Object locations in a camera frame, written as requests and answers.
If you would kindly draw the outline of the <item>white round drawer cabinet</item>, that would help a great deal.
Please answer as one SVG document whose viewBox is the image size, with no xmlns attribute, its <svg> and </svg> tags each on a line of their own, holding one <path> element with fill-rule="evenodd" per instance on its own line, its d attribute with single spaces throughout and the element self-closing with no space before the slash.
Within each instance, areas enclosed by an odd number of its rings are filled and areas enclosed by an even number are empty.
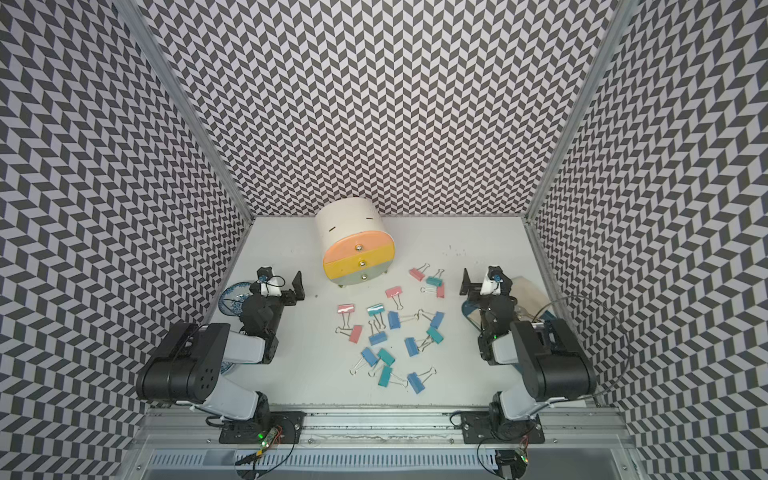
<svg viewBox="0 0 768 480">
<path fill-rule="evenodd" d="M 326 277 L 340 287 L 366 283 L 385 274 L 396 255 L 373 202 L 346 198 L 323 207 L 315 216 Z"/>
</svg>

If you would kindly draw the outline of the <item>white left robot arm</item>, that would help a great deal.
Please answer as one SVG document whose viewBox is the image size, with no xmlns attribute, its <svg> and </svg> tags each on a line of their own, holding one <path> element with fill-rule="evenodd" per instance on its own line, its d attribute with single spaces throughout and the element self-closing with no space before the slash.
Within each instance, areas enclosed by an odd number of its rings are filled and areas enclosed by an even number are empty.
<svg viewBox="0 0 768 480">
<path fill-rule="evenodd" d="M 271 363 L 279 345 L 277 331 L 284 309 L 305 299 L 303 276 L 297 272 L 287 288 L 270 267 L 261 267 L 249 291 L 239 314 L 242 329 L 238 332 L 228 323 L 173 325 L 138 373 L 138 398 L 189 406 L 235 424 L 272 428 L 266 395 L 225 379 L 221 366 L 224 362 Z"/>
</svg>

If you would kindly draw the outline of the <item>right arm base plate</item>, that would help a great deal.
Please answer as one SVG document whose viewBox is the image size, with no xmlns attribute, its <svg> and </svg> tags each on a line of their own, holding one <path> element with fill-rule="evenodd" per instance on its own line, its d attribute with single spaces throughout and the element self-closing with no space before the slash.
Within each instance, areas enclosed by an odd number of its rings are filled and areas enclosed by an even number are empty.
<svg viewBox="0 0 768 480">
<path fill-rule="evenodd" d="M 468 445 L 519 443 L 523 440 L 529 445 L 538 445 L 546 441 L 539 418 L 508 420 L 503 415 L 493 417 L 488 411 L 460 411 L 457 417 L 457 427 Z"/>
</svg>

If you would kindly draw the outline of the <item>orange top drawer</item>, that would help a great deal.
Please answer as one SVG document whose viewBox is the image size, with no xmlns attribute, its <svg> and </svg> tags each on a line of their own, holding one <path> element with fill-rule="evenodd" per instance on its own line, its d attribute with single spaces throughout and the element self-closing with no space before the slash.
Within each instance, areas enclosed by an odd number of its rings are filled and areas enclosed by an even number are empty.
<svg viewBox="0 0 768 480">
<path fill-rule="evenodd" d="M 393 245 L 393 238 L 384 231 L 365 231 L 344 237 L 326 248 L 323 262 L 331 263 L 358 253 Z"/>
</svg>

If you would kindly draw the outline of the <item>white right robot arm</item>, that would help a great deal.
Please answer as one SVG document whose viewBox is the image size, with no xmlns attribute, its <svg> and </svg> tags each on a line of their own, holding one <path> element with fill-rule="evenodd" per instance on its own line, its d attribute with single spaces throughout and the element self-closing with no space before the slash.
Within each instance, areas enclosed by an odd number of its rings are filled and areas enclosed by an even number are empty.
<svg viewBox="0 0 768 480">
<path fill-rule="evenodd" d="M 490 266 L 480 282 L 462 272 L 462 314 L 478 330 L 480 358 L 491 366 L 512 366 L 522 379 L 520 389 L 496 392 L 487 411 L 460 414 L 466 444 L 542 443 L 542 410 L 596 393 L 594 367 L 568 323 L 557 317 L 522 320 L 512 287 L 499 266 Z"/>
</svg>

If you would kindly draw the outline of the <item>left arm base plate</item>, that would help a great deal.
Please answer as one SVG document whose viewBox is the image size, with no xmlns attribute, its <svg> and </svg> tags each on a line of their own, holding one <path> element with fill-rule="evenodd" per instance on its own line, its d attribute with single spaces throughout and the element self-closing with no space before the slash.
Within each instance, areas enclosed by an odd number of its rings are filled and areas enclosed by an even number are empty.
<svg viewBox="0 0 768 480">
<path fill-rule="evenodd" d="M 225 421 L 220 430 L 220 444 L 257 445 L 266 440 L 273 428 L 280 431 L 278 438 L 283 445 L 299 442 L 306 417 L 304 411 L 278 411 L 267 417 L 248 421 Z"/>
</svg>

